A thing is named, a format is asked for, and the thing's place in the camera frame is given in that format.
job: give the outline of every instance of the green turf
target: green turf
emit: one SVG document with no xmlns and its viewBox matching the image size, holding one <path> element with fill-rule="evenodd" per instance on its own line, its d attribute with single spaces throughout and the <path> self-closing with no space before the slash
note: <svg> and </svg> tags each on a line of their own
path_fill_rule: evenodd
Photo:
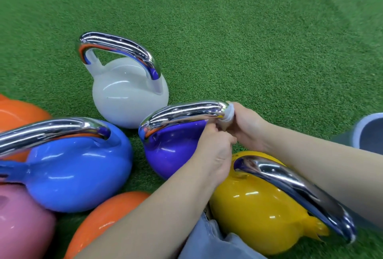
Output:
<svg viewBox="0 0 383 259">
<path fill-rule="evenodd" d="M 0 92 L 54 116 L 101 118 L 92 102 L 92 78 L 74 50 L 81 33 L 99 30 L 152 51 L 170 103 L 239 101 L 273 123 L 329 138 L 383 111 L 376 18 L 383 9 L 362 6 L 368 0 L 355 9 L 352 1 L 0 0 Z M 127 134 L 135 157 L 123 191 L 152 192 L 162 181 L 147 165 L 136 133 Z M 85 216 L 60 216 L 47 258 L 63 257 Z M 361 232 L 351 247 L 304 239 L 277 257 L 377 259 L 383 240 L 371 232 Z"/>
</svg>

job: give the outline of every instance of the yellow kettlebell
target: yellow kettlebell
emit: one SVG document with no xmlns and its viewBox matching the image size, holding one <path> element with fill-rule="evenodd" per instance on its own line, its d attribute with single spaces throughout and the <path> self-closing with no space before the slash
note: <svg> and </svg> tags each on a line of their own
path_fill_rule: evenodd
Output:
<svg viewBox="0 0 383 259">
<path fill-rule="evenodd" d="M 301 205 L 274 185 L 245 172 L 234 170 L 234 161 L 253 155 L 284 165 L 261 152 L 243 151 L 233 155 L 227 179 L 210 199 L 214 219 L 224 233 L 237 234 L 247 245 L 263 255 L 290 249 L 300 237 L 320 240 L 329 229 L 310 216 Z"/>
</svg>

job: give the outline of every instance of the chrome handle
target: chrome handle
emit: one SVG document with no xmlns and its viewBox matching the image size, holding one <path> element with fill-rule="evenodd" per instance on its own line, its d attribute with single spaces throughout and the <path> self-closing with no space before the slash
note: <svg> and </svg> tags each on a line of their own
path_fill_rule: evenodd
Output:
<svg viewBox="0 0 383 259">
<path fill-rule="evenodd" d="M 61 118 L 37 122 L 0 133 L 0 158 L 74 134 L 96 134 L 107 140 L 108 126 L 91 118 Z"/>
<path fill-rule="evenodd" d="M 86 32 L 80 36 L 79 40 L 78 52 L 86 65 L 91 64 L 86 56 L 87 51 L 97 48 L 133 58 L 142 65 L 152 80 L 161 77 L 161 69 L 154 56 L 132 40 L 100 32 Z"/>
<path fill-rule="evenodd" d="M 207 119 L 223 119 L 228 108 L 228 103 L 217 100 L 170 105 L 148 116 L 138 128 L 138 135 L 145 141 L 153 133 L 168 126 Z"/>
<path fill-rule="evenodd" d="M 284 191 L 311 215 L 322 221 L 332 232 L 324 241 L 351 244 L 357 231 L 351 216 L 332 197 L 291 169 L 272 160 L 254 156 L 242 156 L 234 161 L 234 170 L 259 177 Z"/>
</svg>

